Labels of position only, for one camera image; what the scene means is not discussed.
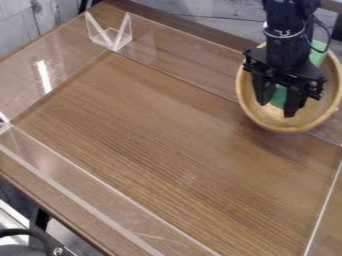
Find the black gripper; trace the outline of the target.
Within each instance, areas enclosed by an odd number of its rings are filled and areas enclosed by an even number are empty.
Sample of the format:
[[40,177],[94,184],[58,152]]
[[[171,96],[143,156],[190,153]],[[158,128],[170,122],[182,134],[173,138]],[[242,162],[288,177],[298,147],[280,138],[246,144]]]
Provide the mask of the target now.
[[277,56],[276,61],[272,61],[266,48],[248,48],[244,55],[244,70],[252,74],[256,97],[262,106],[270,102],[277,85],[288,88],[284,107],[286,118],[296,116],[309,98],[322,98],[328,79],[321,68],[310,62],[310,57],[293,61]]

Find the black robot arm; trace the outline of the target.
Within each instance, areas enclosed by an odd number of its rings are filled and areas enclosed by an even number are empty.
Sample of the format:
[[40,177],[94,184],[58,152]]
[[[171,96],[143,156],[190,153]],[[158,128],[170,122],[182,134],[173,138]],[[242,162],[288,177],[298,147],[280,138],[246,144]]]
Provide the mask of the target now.
[[266,46],[244,51],[244,69],[252,73],[257,102],[265,106],[277,92],[286,88],[284,116],[293,118],[308,99],[320,100],[328,81],[310,53],[325,54],[313,44],[314,28],[326,25],[316,16],[321,0],[262,0],[266,12],[264,34]]

